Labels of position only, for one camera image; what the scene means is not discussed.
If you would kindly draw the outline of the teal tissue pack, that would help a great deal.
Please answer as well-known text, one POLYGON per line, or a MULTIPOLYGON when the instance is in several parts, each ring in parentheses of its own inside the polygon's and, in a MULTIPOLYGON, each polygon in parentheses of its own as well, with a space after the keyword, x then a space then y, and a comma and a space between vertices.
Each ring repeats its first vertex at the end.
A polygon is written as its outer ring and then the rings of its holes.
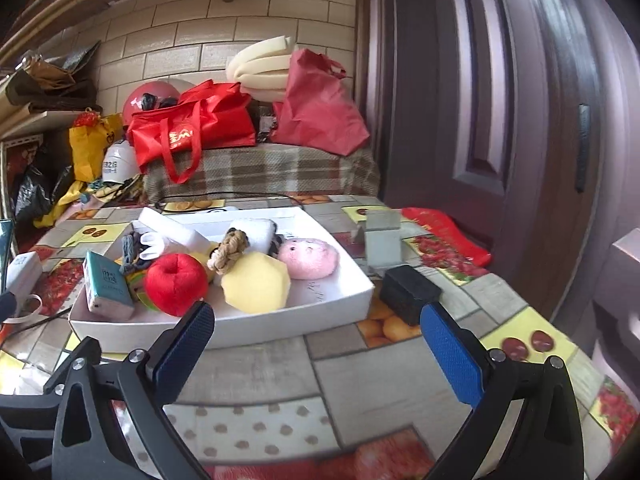
POLYGON ((132 300, 119 265, 96 252, 87 252, 84 279, 88 310, 99 318, 126 322, 134 315, 132 300))

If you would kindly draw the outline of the red plush apple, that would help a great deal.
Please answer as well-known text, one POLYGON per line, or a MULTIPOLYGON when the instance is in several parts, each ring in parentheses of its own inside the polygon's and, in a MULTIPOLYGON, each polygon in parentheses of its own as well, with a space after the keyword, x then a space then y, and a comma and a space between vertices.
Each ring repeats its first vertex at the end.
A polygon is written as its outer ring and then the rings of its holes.
POLYGON ((146 272, 143 288, 158 310, 181 318, 206 295, 208 277, 204 266, 188 254, 162 255, 146 272))

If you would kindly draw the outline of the white towel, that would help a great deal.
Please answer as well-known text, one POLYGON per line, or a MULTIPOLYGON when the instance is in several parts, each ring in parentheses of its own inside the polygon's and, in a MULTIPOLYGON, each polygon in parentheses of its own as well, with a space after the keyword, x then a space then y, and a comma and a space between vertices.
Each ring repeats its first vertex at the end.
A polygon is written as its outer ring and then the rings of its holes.
POLYGON ((155 260, 163 255, 186 253, 186 248, 183 245, 157 232, 141 234, 140 245, 139 258, 145 261, 155 260))

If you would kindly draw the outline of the white foam block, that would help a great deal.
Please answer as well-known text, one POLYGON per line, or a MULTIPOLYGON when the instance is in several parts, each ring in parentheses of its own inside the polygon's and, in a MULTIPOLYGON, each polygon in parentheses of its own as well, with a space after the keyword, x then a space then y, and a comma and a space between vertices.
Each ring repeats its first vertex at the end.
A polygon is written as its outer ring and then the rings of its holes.
POLYGON ((189 252, 209 253, 210 241, 205 236, 151 208, 143 208, 138 221, 151 231, 185 247, 189 252))
POLYGON ((236 220, 231 226, 246 235, 248 252, 260 252, 268 255, 271 239, 277 233, 276 222, 270 219, 244 219, 236 220))

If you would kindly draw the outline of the yellow octagonal sponge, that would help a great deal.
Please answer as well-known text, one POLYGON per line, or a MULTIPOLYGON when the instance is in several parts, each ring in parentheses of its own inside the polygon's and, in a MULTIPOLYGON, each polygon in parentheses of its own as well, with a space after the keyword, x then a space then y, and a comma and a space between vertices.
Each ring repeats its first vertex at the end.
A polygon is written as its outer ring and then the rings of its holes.
POLYGON ((260 252, 242 255, 221 279, 224 301, 246 314, 264 314, 285 307, 291 279, 286 265, 260 252))

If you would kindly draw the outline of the braided rope toy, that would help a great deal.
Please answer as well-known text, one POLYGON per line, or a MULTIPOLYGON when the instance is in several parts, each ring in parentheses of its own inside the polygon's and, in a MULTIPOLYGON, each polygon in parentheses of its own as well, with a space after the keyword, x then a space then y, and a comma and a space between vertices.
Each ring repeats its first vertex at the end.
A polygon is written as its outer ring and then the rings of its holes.
POLYGON ((249 247, 250 242, 244 231, 228 229, 222 241, 209 254, 207 269, 218 275, 227 274, 249 247))

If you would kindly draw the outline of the pink plush ball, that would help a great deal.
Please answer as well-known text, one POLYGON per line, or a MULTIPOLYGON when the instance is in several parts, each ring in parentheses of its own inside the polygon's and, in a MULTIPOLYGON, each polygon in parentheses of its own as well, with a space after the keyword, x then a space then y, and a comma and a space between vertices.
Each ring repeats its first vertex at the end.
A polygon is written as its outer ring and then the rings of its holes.
POLYGON ((338 253, 323 240, 294 238, 280 246, 278 259, 286 265, 292 280, 311 281, 327 278, 335 271, 338 253))

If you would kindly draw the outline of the cow print cloth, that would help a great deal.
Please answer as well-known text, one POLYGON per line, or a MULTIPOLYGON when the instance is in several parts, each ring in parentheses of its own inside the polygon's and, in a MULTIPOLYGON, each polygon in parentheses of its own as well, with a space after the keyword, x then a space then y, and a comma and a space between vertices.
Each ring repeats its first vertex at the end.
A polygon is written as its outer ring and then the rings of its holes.
POLYGON ((270 257, 272 258, 278 258, 280 248, 284 243, 284 241, 285 241, 285 238, 283 235, 278 233, 274 234, 271 239, 267 254, 270 255, 270 257))

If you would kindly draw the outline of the fruit print tablecloth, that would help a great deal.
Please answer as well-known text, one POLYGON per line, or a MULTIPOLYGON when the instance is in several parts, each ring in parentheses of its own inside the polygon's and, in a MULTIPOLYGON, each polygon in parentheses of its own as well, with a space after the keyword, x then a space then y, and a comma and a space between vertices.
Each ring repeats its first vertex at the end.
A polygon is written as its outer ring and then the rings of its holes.
MULTIPOLYGON (((426 344, 420 324, 409 326, 378 296, 388 269, 372 269, 346 235, 377 200, 286 206, 234 200, 216 211, 204 200, 164 214, 210 241, 209 255, 236 220, 270 219, 285 240, 314 238, 338 253, 321 280, 292 280, 283 309, 246 314, 224 301, 221 279, 198 301, 209 304, 215 327, 177 400, 163 407, 206 479, 429 479, 439 457, 471 413, 426 344)), ((87 306, 84 261, 96 252, 126 276, 156 260, 139 258, 143 208, 67 220, 35 252, 44 293, 56 315, 32 324, 26 340, 1 348, 1 396, 40 396, 50 377, 87 337, 98 341, 102 364, 148 350, 182 319, 134 304, 126 322, 93 315, 87 306)), ((584 476, 612 476, 634 452, 639 407, 511 286, 473 263, 452 263, 452 251, 432 233, 402 221, 399 266, 412 266, 442 289, 439 303, 488 350, 513 361, 561 358, 570 375, 582 425, 584 476)), ((112 403, 120 432, 148 479, 162 478, 145 453, 125 404, 112 403)), ((497 466, 523 402, 511 403, 498 436, 474 479, 497 466)))

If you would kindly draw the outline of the black power cube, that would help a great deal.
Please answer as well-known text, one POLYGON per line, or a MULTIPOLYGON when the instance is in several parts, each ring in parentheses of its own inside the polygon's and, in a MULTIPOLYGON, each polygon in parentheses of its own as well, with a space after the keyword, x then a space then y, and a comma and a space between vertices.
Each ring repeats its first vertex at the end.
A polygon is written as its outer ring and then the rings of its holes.
POLYGON ((412 266, 395 266, 385 272, 378 296, 401 321, 418 326, 422 309, 439 302, 442 289, 412 266))

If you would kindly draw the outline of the red bag on chair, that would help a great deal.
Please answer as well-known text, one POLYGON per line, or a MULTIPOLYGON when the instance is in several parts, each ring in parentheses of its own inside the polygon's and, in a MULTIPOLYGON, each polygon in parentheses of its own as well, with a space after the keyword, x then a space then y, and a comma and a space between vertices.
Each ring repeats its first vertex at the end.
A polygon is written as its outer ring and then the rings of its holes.
POLYGON ((405 207, 400 212, 408 220, 416 222, 423 229, 452 246, 476 266, 486 268, 491 263, 491 253, 465 237, 454 220, 444 212, 420 207, 405 207))

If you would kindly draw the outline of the yellow bag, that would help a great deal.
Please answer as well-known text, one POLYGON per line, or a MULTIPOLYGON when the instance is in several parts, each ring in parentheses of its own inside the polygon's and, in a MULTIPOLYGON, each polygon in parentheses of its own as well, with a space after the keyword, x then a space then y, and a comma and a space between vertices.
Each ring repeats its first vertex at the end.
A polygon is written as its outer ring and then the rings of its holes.
POLYGON ((68 130, 75 180, 91 183, 99 179, 107 149, 121 137, 121 114, 102 116, 90 108, 80 113, 68 130))

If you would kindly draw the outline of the pink helmet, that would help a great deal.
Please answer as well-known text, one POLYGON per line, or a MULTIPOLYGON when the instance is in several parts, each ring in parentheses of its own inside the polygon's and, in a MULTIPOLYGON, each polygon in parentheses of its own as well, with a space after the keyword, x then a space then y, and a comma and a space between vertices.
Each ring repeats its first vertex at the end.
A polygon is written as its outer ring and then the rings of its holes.
POLYGON ((128 126, 134 114, 175 105, 179 98, 180 92, 167 81, 156 80, 142 84, 125 99, 122 107, 124 124, 128 126))

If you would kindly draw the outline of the dark red fabric bag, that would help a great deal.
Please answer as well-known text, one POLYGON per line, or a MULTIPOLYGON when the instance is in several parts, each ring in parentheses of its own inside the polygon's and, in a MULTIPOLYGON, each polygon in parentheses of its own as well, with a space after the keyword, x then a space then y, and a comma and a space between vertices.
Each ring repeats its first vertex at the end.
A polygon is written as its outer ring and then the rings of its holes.
POLYGON ((273 105, 277 144, 316 148, 349 156, 365 146, 370 133, 342 80, 344 66, 309 49, 291 56, 284 100, 273 105))

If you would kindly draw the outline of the brown paper bag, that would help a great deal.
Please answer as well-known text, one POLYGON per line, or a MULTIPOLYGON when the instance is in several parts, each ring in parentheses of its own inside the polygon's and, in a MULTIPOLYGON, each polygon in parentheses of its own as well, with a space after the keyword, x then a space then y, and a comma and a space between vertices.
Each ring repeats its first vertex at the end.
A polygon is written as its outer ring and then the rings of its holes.
POLYGON ((1 119, 23 108, 31 113, 103 110, 98 104, 98 90, 90 77, 73 75, 43 60, 35 60, 1 81, 1 119))

